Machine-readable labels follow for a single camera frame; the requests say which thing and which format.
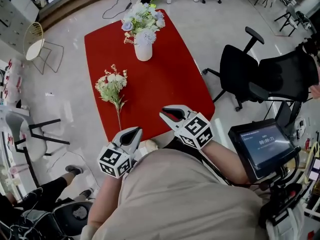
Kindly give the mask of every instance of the red table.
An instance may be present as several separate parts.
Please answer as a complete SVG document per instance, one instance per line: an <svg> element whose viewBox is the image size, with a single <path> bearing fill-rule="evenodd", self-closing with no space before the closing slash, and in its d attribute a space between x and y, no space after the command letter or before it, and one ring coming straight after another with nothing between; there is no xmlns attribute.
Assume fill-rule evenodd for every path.
<svg viewBox="0 0 320 240"><path fill-rule="evenodd" d="M115 106L100 99L96 81L111 71L127 70L127 86L120 92L127 100L120 114L122 129L139 126L142 140L171 130L160 118L161 108L183 104L201 112L208 120L215 112L208 89L188 48L164 10L165 27L156 33L153 56L139 61L133 44L124 44L121 21L102 27L84 37L86 58L95 102L109 141L120 130Z"/></svg>

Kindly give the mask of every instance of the flower bouquet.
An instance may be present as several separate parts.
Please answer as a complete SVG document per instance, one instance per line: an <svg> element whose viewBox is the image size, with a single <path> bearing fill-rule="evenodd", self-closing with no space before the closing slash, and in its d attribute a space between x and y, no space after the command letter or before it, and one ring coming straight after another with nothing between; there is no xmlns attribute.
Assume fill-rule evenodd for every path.
<svg viewBox="0 0 320 240"><path fill-rule="evenodd" d="M136 57L147 61L152 57L152 44L156 41L156 31L165 26L164 15L147 3L137 2L122 20L124 43L134 44Z"/></svg>
<svg viewBox="0 0 320 240"><path fill-rule="evenodd" d="M104 102L111 102L116 109L118 116L119 127L121 130L120 123L120 112L125 101L122 101L124 95L119 97L119 92L127 85L127 71L123 70L123 75L117 72L116 65L111 66L114 73L110 73L107 70L104 71L105 75L100 77L99 80L95 83L95 88L101 95L101 99Z"/></svg>

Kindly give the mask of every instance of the white wire chair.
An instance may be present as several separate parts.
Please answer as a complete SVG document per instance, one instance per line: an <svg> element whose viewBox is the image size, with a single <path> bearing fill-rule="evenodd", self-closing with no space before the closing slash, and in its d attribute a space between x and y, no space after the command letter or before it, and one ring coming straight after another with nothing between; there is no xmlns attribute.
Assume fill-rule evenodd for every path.
<svg viewBox="0 0 320 240"><path fill-rule="evenodd" d="M58 46L62 48L62 56L61 56L61 60L60 63L57 67L56 70L54 70L48 63L47 60L49 58L50 53L52 52L52 49L44 47L44 44L50 44L50 45L54 45L54 46ZM41 51L42 49L46 49L49 50L48 55L46 56L46 58L42 58L41 57ZM64 52L65 52L65 48L62 45L56 44L56 43L52 43L52 42L48 42L45 40L44 38L44 31L43 28L41 26L41 24L39 22L34 22L32 23L26 30L25 34L24 34L24 40L23 40L23 53L25 56L25 59L27 61L31 61L33 63L33 65L36 67L36 69L43 75L44 71L45 71L45 66L47 65L54 73L57 73L62 59L64 57ZM36 58L40 58L41 60L43 60L43 68L42 71L37 67L37 65L35 64L34 60Z"/></svg>

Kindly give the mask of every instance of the black and white marker cube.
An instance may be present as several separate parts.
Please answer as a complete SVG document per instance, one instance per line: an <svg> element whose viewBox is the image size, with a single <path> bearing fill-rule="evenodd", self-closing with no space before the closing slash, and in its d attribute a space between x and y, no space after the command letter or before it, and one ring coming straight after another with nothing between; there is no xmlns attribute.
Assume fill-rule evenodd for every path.
<svg viewBox="0 0 320 240"><path fill-rule="evenodd" d="M198 113L175 131L174 135L180 138L185 145L200 150L214 137L214 132L210 122L201 113Z"/></svg>
<svg viewBox="0 0 320 240"><path fill-rule="evenodd" d="M100 170L115 178L120 178L126 171L131 169L130 155L104 146L98 156L97 162Z"/></svg>

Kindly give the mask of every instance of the white vase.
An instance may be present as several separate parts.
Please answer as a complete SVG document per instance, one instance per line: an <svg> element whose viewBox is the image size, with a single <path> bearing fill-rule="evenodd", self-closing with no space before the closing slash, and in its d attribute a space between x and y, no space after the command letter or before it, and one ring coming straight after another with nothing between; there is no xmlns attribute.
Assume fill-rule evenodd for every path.
<svg viewBox="0 0 320 240"><path fill-rule="evenodd" d="M146 62L152 57L152 44L150 45L139 45L134 44L134 51L137 59L142 62Z"/></svg>

